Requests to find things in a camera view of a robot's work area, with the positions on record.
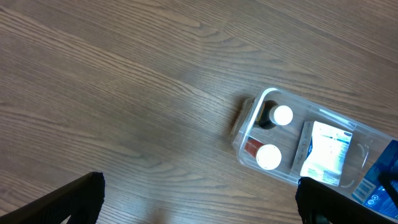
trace white lid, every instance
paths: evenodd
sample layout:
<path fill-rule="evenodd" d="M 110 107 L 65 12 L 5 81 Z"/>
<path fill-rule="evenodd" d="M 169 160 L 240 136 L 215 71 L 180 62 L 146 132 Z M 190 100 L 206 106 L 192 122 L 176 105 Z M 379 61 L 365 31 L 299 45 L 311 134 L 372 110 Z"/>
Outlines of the white lid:
<path fill-rule="evenodd" d="M 293 111 L 288 106 L 274 106 L 269 112 L 269 119 L 276 125 L 287 125 L 293 120 Z"/>
<path fill-rule="evenodd" d="M 279 166 L 282 154 L 279 149 L 271 144 L 261 146 L 256 154 L 259 166 L 265 170 L 272 170 Z"/>

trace plastic container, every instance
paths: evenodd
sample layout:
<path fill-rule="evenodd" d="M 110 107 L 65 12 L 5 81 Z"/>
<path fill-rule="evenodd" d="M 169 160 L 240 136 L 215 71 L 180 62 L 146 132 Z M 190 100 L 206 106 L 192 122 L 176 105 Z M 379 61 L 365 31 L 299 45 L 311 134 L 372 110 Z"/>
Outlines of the plastic container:
<path fill-rule="evenodd" d="M 293 120 L 287 125 L 268 130 L 254 127 L 253 124 L 262 102 L 268 100 L 290 107 L 293 111 Z M 300 176 L 291 174 L 291 170 L 305 121 L 319 121 L 353 133 L 339 186 L 326 184 L 331 189 L 353 199 L 351 194 L 355 188 L 394 138 L 278 88 L 268 88 L 257 98 L 247 99 L 244 102 L 232 131 L 232 145 L 237 152 L 239 162 L 288 184 L 297 185 Z M 282 159 L 276 169 L 260 168 L 256 158 L 244 150 L 249 137 L 257 139 L 264 145 L 274 145 L 280 150 Z"/>

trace wooden surface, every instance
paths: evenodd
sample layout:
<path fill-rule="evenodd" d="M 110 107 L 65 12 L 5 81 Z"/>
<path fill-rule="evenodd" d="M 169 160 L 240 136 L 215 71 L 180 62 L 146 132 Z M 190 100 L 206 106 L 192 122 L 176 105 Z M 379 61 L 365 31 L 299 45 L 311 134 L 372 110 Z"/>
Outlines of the wooden surface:
<path fill-rule="evenodd" d="M 275 85 L 398 137 L 398 2 L 0 0 L 0 215 L 87 172 L 98 223 L 300 223 L 231 127 Z"/>

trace black object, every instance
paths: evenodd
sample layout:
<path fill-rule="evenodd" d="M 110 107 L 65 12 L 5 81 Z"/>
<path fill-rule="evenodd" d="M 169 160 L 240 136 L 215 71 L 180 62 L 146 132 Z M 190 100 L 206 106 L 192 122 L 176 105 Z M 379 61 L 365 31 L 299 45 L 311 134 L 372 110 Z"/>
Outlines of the black object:
<path fill-rule="evenodd" d="M 262 129 L 271 129 L 276 127 L 276 124 L 274 124 L 269 117 L 269 112 L 274 106 L 277 105 L 278 103 L 274 100 L 267 100 L 265 102 L 262 102 L 259 114 L 254 122 L 254 125 L 257 125 Z"/>
<path fill-rule="evenodd" d="M 299 180 L 296 202 L 303 224 L 394 223 L 309 177 Z"/>
<path fill-rule="evenodd" d="M 22 208 L 0 217 L 0 224 L 94 224 L 105 197 L 102 173 L 91 172 Z"/>

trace clear plastic bin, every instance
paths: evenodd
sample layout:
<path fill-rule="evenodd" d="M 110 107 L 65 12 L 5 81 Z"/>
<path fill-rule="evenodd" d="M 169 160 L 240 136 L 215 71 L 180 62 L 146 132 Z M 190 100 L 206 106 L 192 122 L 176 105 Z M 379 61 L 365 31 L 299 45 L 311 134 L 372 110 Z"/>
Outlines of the clear plastic bin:
<path fill-rule="evenodd" d="M 289 106 L 294 114 L 292 122 L 269 130 L 254 127 L 253 124 L 262 102 L 267 100 L 274 100 L 279 105 Z M 319 121 L 353 133 L 345 157 L 340 184 L 337 187 L 327 186 L 354 200 L 351 194 L 394 138 L 278 88 L 268 88 L 257 98 L 247 99 L 244 102 L 241 114 L 232 131 L 232 145 L 237 152 L 239 162 L 283 182 L 297 185 L 300 176 L 291 174 L 291 170 L 305 121 Z M 256 159 L 244 150 L 249 137 L 257 139 L 263 144 L 273 144 L 279 148 L 282 160 L 276 169 L 261 169 Z"/>

